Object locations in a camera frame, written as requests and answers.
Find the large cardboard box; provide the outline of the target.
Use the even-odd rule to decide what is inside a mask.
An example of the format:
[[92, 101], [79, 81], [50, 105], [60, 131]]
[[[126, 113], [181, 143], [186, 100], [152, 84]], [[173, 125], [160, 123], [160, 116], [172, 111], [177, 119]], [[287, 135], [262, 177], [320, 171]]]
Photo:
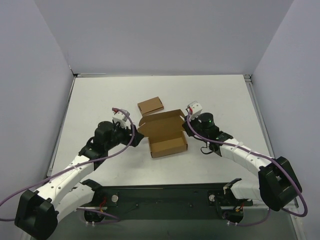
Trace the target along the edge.
[[144, 116], [138, 124], [138, 132], [148, 139], [153, 159], [188, 150], [183, 123], [185, 115], [180, 109]]

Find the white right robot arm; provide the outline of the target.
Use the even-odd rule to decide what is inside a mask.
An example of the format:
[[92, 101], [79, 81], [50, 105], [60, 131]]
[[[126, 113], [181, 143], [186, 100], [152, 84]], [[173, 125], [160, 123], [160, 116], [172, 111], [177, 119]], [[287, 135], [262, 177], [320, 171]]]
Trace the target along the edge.
[[259, 201], [278, 212], [302, 196], [302, 187], [286, 158], [272, 158], [241, 144], [215, 126], [212, 114], [188, 114], [182, 127], [188, 136], [205, 143], [206, 154], [229, 159], [255, 176], [254, 181], [237, 178], [226, 184], [223, 193], [229, 198]]

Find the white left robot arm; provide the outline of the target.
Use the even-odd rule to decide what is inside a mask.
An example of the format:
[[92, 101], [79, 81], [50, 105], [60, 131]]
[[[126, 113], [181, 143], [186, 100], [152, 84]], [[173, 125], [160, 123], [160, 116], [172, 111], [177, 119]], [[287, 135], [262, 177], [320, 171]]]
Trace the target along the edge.
[[77, 184], [109, 158], [111, 149], [120, 144], [137, 147], [144, 137], [135, 125], [128, 127], [118, 120], [100, 122], [94, 135], [64, 170], [50, 176], [36, 190], [27, 189], [20, 196], [14, 225], [37, 240], [46, 240], [66, 215], [86, 203], [100, 204], [103, 199], [100, 190]]

